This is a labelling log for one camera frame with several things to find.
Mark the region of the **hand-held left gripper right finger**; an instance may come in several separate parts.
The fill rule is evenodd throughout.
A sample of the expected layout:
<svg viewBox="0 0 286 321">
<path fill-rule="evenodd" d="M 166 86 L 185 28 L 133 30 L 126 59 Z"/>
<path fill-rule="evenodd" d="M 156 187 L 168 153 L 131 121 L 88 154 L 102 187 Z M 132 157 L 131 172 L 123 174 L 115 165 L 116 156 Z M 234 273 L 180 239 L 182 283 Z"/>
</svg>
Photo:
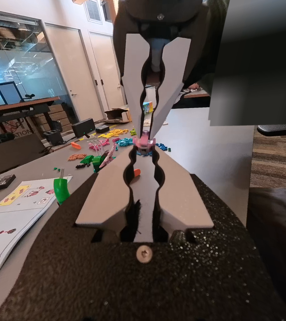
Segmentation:
<svg viewBox="0 0 286 321">
<path fill-rule="evenodd" d="M 159 185 L 153 209 L 153 241 L 167 242 L 175 231 L 213 228 L 189 171 L 159 147 L 154 147 L 152 161 L 154 179 Z"/>
</svg>

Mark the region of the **pink lego piece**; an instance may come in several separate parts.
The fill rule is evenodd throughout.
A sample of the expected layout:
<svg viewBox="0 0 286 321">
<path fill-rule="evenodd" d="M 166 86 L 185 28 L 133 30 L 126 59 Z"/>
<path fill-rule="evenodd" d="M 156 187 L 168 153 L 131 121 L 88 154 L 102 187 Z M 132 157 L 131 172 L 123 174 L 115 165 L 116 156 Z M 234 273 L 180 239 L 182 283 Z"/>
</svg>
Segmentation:
<svg viewBox="0 0 286 321">
<path fill-rule="evenodd" d="M 152 147 L 156 145 L 156 139 L 150 139 L 149 134 L 149 131 L 143 130 L 141 137 L 137 135 L 133 137 L 133 144 L 137 147 L 137 151 L 141 155 L 149 154 L 152 151 Z"/>
</svg>

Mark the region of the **white door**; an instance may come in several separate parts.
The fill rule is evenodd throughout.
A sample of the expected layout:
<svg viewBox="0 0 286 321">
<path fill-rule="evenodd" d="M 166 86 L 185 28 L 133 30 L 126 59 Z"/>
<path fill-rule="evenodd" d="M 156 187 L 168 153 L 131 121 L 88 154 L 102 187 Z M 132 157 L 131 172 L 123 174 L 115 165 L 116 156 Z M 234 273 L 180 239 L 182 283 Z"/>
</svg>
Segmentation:
<svg viewBox="0 0 286 321">
<path fill-rule="evenodd" d="M 78 121 L 88 118 L 92 118 L 94 122 L 101 120 L 101 103 L 81 31 L 47 23 L 45 30 Z"/>
<path fill-rule="evenodd" d="M 121 108 L 125 106 L 125 102 L 112 37 L 95 32 L 89 32 L 89 37 L 107 103 L 107 110 Z"/>
</svg>

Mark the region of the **lego instruction booklet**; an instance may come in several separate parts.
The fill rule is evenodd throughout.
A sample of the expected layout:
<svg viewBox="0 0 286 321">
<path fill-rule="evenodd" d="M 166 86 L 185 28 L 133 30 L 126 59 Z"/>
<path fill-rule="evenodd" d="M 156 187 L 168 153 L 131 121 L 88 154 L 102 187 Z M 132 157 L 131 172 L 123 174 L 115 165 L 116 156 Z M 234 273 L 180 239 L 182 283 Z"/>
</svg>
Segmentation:
<svg viewBox="0 0 286 321">
<path fill-rule="evenodd" d="M 21 182 L 0 201 L 0 269 L 7 257 L 53 203 L 54 178 Z"/>
</svg>

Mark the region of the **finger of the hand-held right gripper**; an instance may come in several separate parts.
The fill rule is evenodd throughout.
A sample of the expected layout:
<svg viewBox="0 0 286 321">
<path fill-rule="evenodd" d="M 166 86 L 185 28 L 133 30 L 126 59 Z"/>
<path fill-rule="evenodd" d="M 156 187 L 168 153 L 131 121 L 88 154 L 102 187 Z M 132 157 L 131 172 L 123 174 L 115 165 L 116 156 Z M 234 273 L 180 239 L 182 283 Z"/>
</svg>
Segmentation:
<svg viewBox="0 0 286 321">
<path fill-rule="evenodd" d="M 167 115 L 173 107 L 182 87 L 185 66 L 189 54 L 191 39 L 177 37 L 166 44 L 162 50 L 164 78 L 160 84 L 158 104 L 153 111 L 149 138 L 155 138 L 163 126 Z"/>
<path fill-rule="evenodd" d="M 149 43 L 140 34 L 127 34 L 125 46 L 124 74 L 122 83 L 137 137 L 142 134 L 142 110 L 145 84 L 142 70 L 150 54 Z"/>
</svg>

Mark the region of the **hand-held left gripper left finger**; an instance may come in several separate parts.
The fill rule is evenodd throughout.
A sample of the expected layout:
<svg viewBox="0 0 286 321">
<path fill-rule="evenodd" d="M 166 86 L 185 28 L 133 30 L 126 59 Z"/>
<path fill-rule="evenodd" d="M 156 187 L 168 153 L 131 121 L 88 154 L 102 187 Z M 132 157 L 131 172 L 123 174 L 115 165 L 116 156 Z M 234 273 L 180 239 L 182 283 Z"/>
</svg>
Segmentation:
<svg viewBox="0 0 286 321">
<path fill-rule="evenodd" d="M 130 186 L 136 159 L 137 147 L 129 146 L 99 171 L 75 221 L 77 227 L 112 232 L 121 242 L 134 241 L 141 209 Z"/>
</svg>

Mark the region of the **pile of tan lego pieces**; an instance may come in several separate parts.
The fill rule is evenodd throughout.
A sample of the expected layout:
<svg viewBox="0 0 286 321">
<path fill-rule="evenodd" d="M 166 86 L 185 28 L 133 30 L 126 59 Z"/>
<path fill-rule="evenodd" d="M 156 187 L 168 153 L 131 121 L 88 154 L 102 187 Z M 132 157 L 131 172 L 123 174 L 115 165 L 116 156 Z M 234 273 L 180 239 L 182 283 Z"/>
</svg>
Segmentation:
<svg viewBox="0 0 286 321">
<path fill-rule="evenodd" d="M 144 127 L 150 127 L 151 126 L 151 119 L 145 119 L 143 123 Z"/>
</svg>

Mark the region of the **black power station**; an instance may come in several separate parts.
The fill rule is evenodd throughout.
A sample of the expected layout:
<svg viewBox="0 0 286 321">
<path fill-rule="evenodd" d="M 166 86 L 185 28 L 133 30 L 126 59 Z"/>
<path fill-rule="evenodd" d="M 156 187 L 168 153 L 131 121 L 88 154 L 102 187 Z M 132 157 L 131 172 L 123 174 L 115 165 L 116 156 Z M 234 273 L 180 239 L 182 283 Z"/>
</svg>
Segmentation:
<svg viewBox="0 0 286 321">
<path fill-rule="evenodd" d="M 76 138 L 80 138 L 95 131 L 95 123 L 92 118 L 71 125 Z"/>
</svg>

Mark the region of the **background wooden table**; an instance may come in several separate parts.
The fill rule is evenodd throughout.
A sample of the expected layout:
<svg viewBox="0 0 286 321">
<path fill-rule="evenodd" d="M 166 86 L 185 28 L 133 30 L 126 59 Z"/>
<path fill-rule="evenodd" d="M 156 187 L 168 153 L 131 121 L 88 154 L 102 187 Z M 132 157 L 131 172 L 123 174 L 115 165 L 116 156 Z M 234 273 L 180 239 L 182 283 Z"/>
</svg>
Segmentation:
<svg viewBox="0 0 286 321">
<path fill-rule="evenodd" d="M 184 98 L 201 98 L 210 97 L 205 90 L 195 90 L 184 95 Z"/>
</svg>

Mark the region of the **blue framed screen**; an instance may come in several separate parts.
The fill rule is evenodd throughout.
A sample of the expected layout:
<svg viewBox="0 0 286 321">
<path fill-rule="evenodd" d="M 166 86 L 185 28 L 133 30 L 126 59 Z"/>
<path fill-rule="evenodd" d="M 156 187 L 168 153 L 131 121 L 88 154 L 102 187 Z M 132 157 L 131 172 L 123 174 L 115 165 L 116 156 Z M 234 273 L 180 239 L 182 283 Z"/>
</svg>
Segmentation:
<svg viewBox="0 0 286 321">
<path fill-rule="evenodd" d="M 24 101 L 14 81 L 0 83 L 0 96 L 6 105 Z"/>
</svg>

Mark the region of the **green lego model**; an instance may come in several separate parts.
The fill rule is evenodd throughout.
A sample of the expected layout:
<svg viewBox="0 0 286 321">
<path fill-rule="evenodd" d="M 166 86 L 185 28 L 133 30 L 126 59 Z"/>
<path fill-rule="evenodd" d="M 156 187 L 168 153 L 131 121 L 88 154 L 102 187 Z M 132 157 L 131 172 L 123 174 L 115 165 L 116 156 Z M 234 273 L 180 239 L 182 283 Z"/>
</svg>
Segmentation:
<svg viewBox="0 0 286 321">
<path fill-rule="evenodd" d="M 90 163 L 93 165 L 94 173 L 98 173 L 101 169 L 99 168 L 102 161 L 107 156 L 107 152 L 105 152 L 101 156 L 95 156 L 93 161 Z M 70 193 L 68 190 L 68 180 L 64 178 L 64 170 L 61 169 L 60 171 L 60 177 L 57 179 L 54 179 L 53 183 L 54 187 L 54 194 L 57 199 L 57 203 L 61 205 L 66 199 L 70 197 Z"/>
</svg>

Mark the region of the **pile of yellow lego pieces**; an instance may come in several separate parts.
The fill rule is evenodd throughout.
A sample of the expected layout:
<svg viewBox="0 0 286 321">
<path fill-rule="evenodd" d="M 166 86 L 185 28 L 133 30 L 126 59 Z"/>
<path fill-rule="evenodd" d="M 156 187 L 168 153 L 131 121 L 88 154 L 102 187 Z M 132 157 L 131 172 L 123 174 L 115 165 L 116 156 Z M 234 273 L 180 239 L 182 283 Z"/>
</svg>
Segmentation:
<svg viewBox="0 0 286 321">
<path fill-rule="evenodd" d="M 101 134 L 101 135 L 97 136 L 97 138 L 109 139 L 109 138 L 112 138 L 112 137 L 119 137 L 120 135 L 126 134 L 128 132 L 129 132 L 128 129 L 124 129 L 124 130 L 122 130 L 122 129 L 113 129 L 113 130 L 110 130 L 106 134 Z"/>
</svg>

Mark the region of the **open cardboard box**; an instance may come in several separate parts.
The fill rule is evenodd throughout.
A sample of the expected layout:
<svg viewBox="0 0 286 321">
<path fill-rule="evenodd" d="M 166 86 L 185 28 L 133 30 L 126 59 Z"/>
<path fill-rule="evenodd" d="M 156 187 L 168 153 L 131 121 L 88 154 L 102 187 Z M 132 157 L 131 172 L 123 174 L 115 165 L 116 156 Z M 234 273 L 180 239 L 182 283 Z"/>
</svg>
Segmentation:
<svg viewBox="0 0 286 321">
<path fill-rule="evenodd" d="M 127 105 L 121 108 L 107 110 L 104 113 L 106 115 L 106 122 L 126 123 L 132 121 L 131 114 Z"/>
</svg>

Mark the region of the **pink lego flower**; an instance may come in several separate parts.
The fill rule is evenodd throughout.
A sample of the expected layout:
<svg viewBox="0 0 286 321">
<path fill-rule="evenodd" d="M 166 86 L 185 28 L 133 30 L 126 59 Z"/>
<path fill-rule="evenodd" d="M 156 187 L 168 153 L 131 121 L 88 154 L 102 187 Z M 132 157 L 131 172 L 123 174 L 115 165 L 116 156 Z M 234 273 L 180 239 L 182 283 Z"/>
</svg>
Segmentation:
<svg viewBox="0 0 286 321">
<path fill-rule="evenodd" d="M 117 143 L 114 142 L 111 150 L 108 152 L 107 156 L 100 164 L 99 166 L 100 169 L 108 165 L 113 160 L 113 153 L 115 152 L 116 147 L 117 147 Z"/>
</svg>

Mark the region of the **glass office wall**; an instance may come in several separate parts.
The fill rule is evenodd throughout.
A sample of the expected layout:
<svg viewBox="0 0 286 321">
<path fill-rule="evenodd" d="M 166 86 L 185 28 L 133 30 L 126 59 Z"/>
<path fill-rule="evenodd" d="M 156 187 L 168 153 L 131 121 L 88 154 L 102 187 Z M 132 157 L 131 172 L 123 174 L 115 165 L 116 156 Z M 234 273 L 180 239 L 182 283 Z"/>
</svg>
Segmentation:
<svg viewBox="0 0 286 321">
<path fill-rule="evenodd" d="M 13 82 L 33 100 L 59 97 L 71 124 L 78 116 L 39 19 L 0 12 L 0 83 Z M 0 105 L 4 105 L 0 94 Z"/>
</svg>

